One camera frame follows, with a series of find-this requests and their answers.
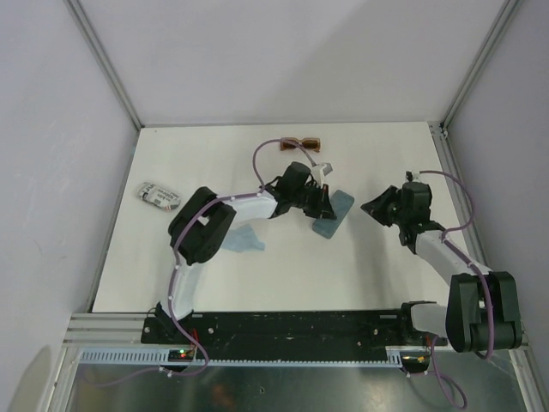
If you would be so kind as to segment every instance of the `translucent blue object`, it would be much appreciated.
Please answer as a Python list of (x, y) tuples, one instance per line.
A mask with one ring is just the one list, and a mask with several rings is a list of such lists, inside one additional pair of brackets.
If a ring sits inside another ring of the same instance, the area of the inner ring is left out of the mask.
[(242, 253), (243, 251), (264, 251), (265, 244), (259, 240), (250, 223), (227, 232), (221, 249)]
[(335, 191), (334, 195), (329, 199), (329, 202), (332, 204), (337, 219), (334, 221), (316, 219), (312, 223), (313, 232), (320, 234), (326, 239), (332, 239), (335, 231), (340, 226), (343, 219), (345, 219), (349, 210), (351, 210), (351, 206), (353, 206), (354, 203), (354, 197), (346, 194), (344, 191)]

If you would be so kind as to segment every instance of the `purple cable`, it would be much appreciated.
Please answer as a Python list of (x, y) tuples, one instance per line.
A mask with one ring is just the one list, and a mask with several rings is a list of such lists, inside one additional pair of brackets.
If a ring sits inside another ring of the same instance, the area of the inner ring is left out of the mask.
[(307, 150), (303, 147), (303, 145), (301, 143), (296, 143), (294, 142), (293, 140), (289, 140), (289, 139), (271, 139), (271, 140), (267, 140), (263, 143), (261, 143), (259, 146), (257, 146), (256, 150), (254, 151), (254, 155), (252, 156), (251, 158), (251, 164), (254, 168), (254, 173), (256, 174), (257, 178), (259, 179), (259, 184), (261, 185), (261, 192), (263, 192), (265, 190), (265, 182), (263, 181), (261, 175), (259, 174), (259, 172), (257, 171), (257, 166), (256, 166), (256, 157), (257, 157), (257, 153), (259, 152), (259, 150), (261, 150), (264, 146), (267, 146), (268, 144), (270, 143), (279, 143), (279, 142), (286, 142), (286, 143), (289, 143), (293, 146), (295, 146), (296, 148), (300, 148), (301, 151), (305, 154), (305, 156), (307, 156), (307, 159), (309, 159), (309, 162), (313, 165), (313, 166), (316, 166), (316, 162), (313, 160), (313, 158), (311, 157), (311, 155), (307, 152)]
[(457, 257), (459, 257), (469, 268), (471, 268), (471, 270), (480, 279), (480, 284), (482, 285), (482, 291), (484, 293), (484, 299), (486, 304), (486, 314), (488, 317), (488, 349), (486, 350), (486, 354), (484, 355), (478, 352), (476, 352), (476, 354), (481, 359), (488, 361), (492, 357), (492, 353), (494, 351), (494, 341), (495, 341), (494, 312), (493, 312), (492, 297), (490, 296), (490, 289), (488, 288), (488, 283), (486, 282), (486, 279), (482, 274), (482, 271), (479, 269), (479, 267), (476, 264), (473, 263), (473, 261), (469, 258), (469, 256), (467, 256), (465, 253), (460, 251), (457, 247), (455, 247), (454, 244), (452, 244), (446, 239), (446, 235), (449, 232), (463, 230), (471, 226), (471, 224), (473, 224), (474, 213), (475, 213), (473, 198), (469, 194), (465, 185), (462, 182), (460, 182), (459, 179), (457, 179), (456, 177), (452, 176), (449, 173), (440, 172), (438, 170), (422, 170), (419, 172), (419, 174), (439, 174), (441, 176), (444, 176), (445, 178), (451, 179), (452, 181), (454, 181), (454, 183), (456, 183), (462, 189), (462, 191), (467, 196), (469, 203), (471, 204), (471, 215), (469, 216), (469, 219), (465, 222), (465, 224), (459, 227), (452, 227), (450, 229), (444, 230), (441, 235), (441, 240), (451, 251), (453, 251), (456, 254)]
[[(463, 389), (450, 376), (444, 373), (440, 373), (438, 371), (437, 361), (435, 360), (435, 343), (437, 342), (437, 339), (438, 339), (438, 336), (435, 336), (431, 342), (431, 363), (432, 363), (432, 368), (434, 372), (428, 372), (427, 374), (434, 375), (437, 377), (437, 381), (438, 381), (438, 385), (440, 386), (440, 389), (442, 389), (444, 396), (446, 397), (446, 399), (448, 399), (448, 402), (450, 402), (454, 408), (458, 408), (459, 410), (465, 410), (468, 408), (469, 404), (468, 404), (467, 396), (465, 395), (465, 392), (463, 391)], [(457, 391), (460, 392), (460, 395), (462, 396), (462, 399), (463, 399), (463, 405), (460, 406), (457, 404), (457, 402), (452, 397), (452, 394), (448, 391), (446, 386), (443, 385), (443, 380), (446, 381), (448, 385), (453, 385), (457, 389)]]
[(482, 285), (482, 291), (484, 293), (484, 301), (486, 304), (486, 315), (488, 317), (488, 349), (486, 350), (486, 354), (480, 354), (479, 352), (475, 352), (477, 356), (479, 356), (481, 359), (485, 361), (489, 361), (492, 357), (492, 353), (494, 351), (494, 341), (495, 341), (495, 331), (494, 331), (494, 312), (493, 312), (493, 304), (492, 304), (492, 298), (490, 296), (490, 289), (488, 288), (488, 283), (486, 282), (486, 279), (484, 275), (482, 274), (482, 271), (479, 269), (479, 267), (474, 264), (471, 259), (462, 251), (460, 251), (452, 242), (449, 242), (448, 240), (443, 240), (444, 244), (448, 246), (448, 248), (453, 251), (463, 262), (467, 264), (469, 268), (479, 277), (480, 284)]
[(469, 219), (461, 226), (451, 227), (450, 229), (444, 230), (443, 235), (442, 235), (443, 240), (446, 239), (446, 235), (448, 233), (457, 232), (458, 230), (467, 229), (469, 226), (471, 226), (473, 224), (474, 213), (475, 213), (473, 198), (471, 197), (471, 195), (469, 194), (467, 188), (465, 187), (465, 185), (462, 182), (460, 182), (457, 178), (455, 178), (451, 174), (446, 173), (446, 172), (440, 172), (438, 170), (421, 170), (421, 171), (419, 171), (419, 174), (439, 174), (440, 176), (444, 176), (445, 178), (448, 178), (448, 179), (452, 180), (456, 185), (458, 185), (460, 187), (460, 189), (462, 189), (463, 193), (465, 193), (465, 196), (467, 196), (467, 199), (469, 200), (469, 203), (471, 204), (471, 215), (469, 216)]
[[(256, 166), (256, 157), (257, 157), (257, 153), (259, 152), (259, 150), (261, 148), (263, 148), (264, 146), (270, 144), (270, 143), (276, 143), (276, 142), (288, 142), (290, 144), (292, 144), (293, 146), (295, 146), (296, 148), (300, 148), (301, 151), (305, 154), (305, 156), (307, 156), (307, 159), (309, 159), (309, 161), (311, 162), (311, 164), (313, 166), (316, 165), (315, 161), (312, 159), (311, 155), (309, 153), (307, 153), (307, 151), (305, 150), (305, 148), (303, 147), (303, 145), (299, 144), (299, 143), (296, 143), (292, 140), (286, 140), (286, 139), (272, 139), (272, 140), (267, 140), (266, 142), (263, 142), (261, 143), (259, 146), (257, 146), (256, 150), (254, 151), (254, 154), (253, 154), (253, 157), (252, 157), (252, 166), (253, 166), (253, 169), (254, 169), (254, 173), (256, 174), (257, 176), (257, 179), (259, 180), (259, 183), (260, 183), (260, 190), (257, 191), (257, 192), (253, 192), (253, 193), (244, 193), (244, 194), (240, 194), (240, 195), (234, 195), (234, 196), (225, 196), (225, 197), (217, 197), (216, 199), (212, 200), (211, 202), (208, 202), (206, 203), (197, 213), (196, 215), (194, 215), (189, 223), (187, 223), (187, 225), (184, 227), (183, 231), (181, 232), (181, 234), (179, 235), (177, 241), (175, 242), (175, 245), (173, 246), (173, 255), (175, 256), (175, 261), (176, 261), (176, 267), (173, 269), (172, 271), (172, 276), (170, 277), (170, 286), (168, 288), (168, 312), (170, 313), (170, 318), (172, 319), (172, 322), (173, 324), (175, 325), (175, 327), (190, 341), (192, 342), (201, 352), (202, 354), (204, 355), (204, 365), (200, 366), (198, 369), (196, 369), (195, 371), (192, 371), (192, 372), (174, 372), (174, 371), (170, 371), (168, 370), (167, 373), (168, 374), (171, 374), (170, 376), (174, 375), (174, 376), (195, 376), (197, 375), (198, 373), (202, 372), (204, 369), (206, 369), (206, 367), (208, 367), (208, 363), (209, 363), (209, 356), (208, 356), (208, 352), (206, 351), (206, 349), (189, 333), (187, 332), (178, 322), (176, 316), (175, 316), (175, 313), (173, 311), (173, 307), (172, 307), (172, 299), (173, 299), (173, 288), (175, 286), (175, 280), (176, 278), (178, 277), (178, 268), (181, 266), (181, 258), (179, 257), (179, 253), (178, 253), (178, 249), (179, 249), (179, 246), (181, 245), (181, 242), (183, 241), (184, 237), (187, 235), (187, 233), (190, 231), (190, 228), (196, 223), (196, 221), (198, 221), (198, 219), (200, 218), (200, 216), (202, 216), (204, 213), (206, 213), (206, 211), (211, 208), (212, 206), (214, 206), (215, 204), (219, 203), (219, 202), (225, 202), (227, 200), (233, 200), (233, 199), (244, 199), (244, 198), (247, 198), (247, 197), (256, 197), (258, 194), (262, 193), (264, 190), (265, 190), (265, 182), (263, 181), (261, 175), (259, 174), (259, 172), (257, 171), (257, 166)], [(90, 385), (93, 385), (97, 388), (106, 388), (108, 386), (114, 386), (114, 385), (118, 385), (118, 384), (121, 384), (123, 382), (125, 382), (126, 380), (129, 380), (129, 379), (132, 379), (134, 378), (135, 376), (138, 376), (138, 375), (141, 375), (142, 373), (148, 373), (148, 372), (153, 372), (153, 371), (159, 371), (159, 370), (162, 370), (162, 369), (159, 369), (158, 367), (147, 367), (147, 368), (144, 368), (144, 369), (140, 369), (139, 371), (136, 371), (124, 378), (121, 378), (121, 379), (117, 379), (117, 380), (114, 380), (112, 382), (107, 382), (107, 383), (104, 383), (104, 384), (95, 384), (93, 382), (90, 382), (89, 380), (87, 380), (84, 376), (82, 376), (82, 378)]]

